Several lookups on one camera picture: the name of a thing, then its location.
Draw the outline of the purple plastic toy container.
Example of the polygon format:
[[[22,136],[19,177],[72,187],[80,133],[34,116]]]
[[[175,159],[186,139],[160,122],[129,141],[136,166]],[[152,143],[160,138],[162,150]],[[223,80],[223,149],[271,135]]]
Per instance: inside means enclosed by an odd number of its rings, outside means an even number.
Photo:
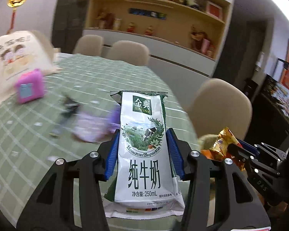
[[[73,123],[73,135],[84,142],[95,143],[120,128],[121,107],[115,105],[106,117],[94,116],[81,110]]]

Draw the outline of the beige chair near right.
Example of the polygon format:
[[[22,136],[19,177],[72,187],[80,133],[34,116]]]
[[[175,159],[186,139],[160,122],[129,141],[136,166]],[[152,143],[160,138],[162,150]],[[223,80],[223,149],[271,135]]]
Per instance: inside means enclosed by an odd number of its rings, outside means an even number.
[[[236,138],[243,140],[252,119],[252,104],[233,85],[211,78],[201,85],[187,114],[199,138],[217,135],[228,127]]]

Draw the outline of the green white milk carton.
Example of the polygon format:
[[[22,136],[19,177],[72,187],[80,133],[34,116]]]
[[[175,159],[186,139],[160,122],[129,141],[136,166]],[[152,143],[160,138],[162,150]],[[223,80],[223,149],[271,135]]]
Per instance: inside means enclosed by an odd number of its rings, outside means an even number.
[[[166,92],[112,91],[120,105],[117,176],[104,195],[107,218],[157,219],[185,209],[166,140]]]

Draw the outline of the wooden wall shelf unit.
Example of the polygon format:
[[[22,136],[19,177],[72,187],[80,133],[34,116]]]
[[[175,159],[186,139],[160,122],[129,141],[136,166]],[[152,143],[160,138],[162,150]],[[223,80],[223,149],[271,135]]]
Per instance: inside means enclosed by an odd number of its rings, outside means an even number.
[[[133,34],[215,59],[233,0],[89,0],[86,29]]]

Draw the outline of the red gold snack wrapper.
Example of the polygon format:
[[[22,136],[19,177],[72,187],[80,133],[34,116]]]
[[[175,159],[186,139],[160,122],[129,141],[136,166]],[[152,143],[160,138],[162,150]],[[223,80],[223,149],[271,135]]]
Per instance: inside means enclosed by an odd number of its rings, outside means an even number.
[[[234,134],[228,127],[223,128],[223,130],[218,133],[218,139],[214,143],[213,147],[209,150],[200,150],[200,152],[208,159],[215,161],[223,161],[226,158],[234,160],[234,163],[239,167],[241,171],[245,170],[244,163],[239,159],[238,155],[231,152],[229,145],[234,144],[239,149],[243,149],[242,145],[236,139]]]

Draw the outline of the beige chair middle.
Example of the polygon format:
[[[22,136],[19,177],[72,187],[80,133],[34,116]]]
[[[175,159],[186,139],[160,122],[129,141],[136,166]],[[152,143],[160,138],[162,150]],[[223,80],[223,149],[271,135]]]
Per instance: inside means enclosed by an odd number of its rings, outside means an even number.
[[[115,42],[106,55],[110,60],[121,60],[135,66],[146,66],[150,51],[144,44],[120,40]]]

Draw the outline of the beige cartoon food cover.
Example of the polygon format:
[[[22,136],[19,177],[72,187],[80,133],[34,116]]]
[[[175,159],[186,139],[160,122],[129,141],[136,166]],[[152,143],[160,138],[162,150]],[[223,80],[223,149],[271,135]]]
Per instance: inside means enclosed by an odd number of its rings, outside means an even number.
[[[37,30],[16,31],[0,37],[0,105],[16,93],[18,79],[35,69],[43,75],[59,72],[51,41]]]

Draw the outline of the green grid tablecloth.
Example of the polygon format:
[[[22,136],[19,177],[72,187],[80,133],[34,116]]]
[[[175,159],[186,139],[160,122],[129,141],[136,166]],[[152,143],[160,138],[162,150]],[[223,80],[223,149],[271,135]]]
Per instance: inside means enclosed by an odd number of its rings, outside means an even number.
[[[116,107],[111,91],[166,92],[166,127],[196,146],[189,117],[161,76],[101,57],[67,55],[61,71],[44,78],[43,98],[0,105],[0,230],[172,230],[180,216],[149,220],[107,218],[104,194],[108,150],[115,134],[94,143],[76,135],[77,117],[109,118]]]

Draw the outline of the beige chair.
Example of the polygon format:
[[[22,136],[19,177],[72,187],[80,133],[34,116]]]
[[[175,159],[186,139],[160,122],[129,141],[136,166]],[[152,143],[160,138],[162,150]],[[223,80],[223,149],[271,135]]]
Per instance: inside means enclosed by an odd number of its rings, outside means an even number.
[[[199,138],[217,135],[228,127],[236,138],[243,140],[252,119],[252,104],[233,85],[211,78],[201,85],[187,114]]]
[[[104,45],[104,38],[99,35],[84,35],[77,41],[73,50],[74,54],[87,56],[101,56]]]
[[[150,51],[144,44],[120,40],[115,42],[106,55],[110,60],[121,60],[135,66],[146,66]]]

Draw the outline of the silver crumpled wrapper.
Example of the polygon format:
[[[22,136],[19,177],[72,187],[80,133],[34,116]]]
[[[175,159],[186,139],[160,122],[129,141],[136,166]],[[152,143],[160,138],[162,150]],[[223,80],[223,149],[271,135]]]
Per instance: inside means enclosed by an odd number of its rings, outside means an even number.
[[[67,122],[73,117],[80,107],[80,103],[73,100],[71,97],[66,96],[63,101],[64,111],[60,114],[59,122],[55,124],[55,127],[50,132],[52,137],[58,138]]]

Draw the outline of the wicker trash basket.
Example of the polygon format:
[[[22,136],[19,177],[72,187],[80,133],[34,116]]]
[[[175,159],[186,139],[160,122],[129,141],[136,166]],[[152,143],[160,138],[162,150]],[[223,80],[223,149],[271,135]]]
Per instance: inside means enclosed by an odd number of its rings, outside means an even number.
[[[213,147],[214,143],[218,139],[218,135],[206,134],[198,139],[198,145],[201,150],[209,150]]]

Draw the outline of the beige chair far left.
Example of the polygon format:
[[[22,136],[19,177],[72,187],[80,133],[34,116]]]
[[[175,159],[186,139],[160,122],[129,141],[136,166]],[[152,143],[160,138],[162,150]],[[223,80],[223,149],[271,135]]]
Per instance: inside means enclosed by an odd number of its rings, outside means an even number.
[[[74,54],[87,56],[101,56],[104,45],[104,38],[99,35],[84,35],[77,41],[73,50]]]

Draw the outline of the pink toy suitcase box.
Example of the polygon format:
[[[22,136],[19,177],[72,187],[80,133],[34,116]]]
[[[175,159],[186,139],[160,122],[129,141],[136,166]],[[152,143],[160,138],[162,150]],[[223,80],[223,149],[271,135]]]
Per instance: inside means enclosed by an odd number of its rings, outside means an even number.
[[[22,74],[14,87],[19,104],[43,98],[45,95],[44,75],[40,69],[34,69]]]

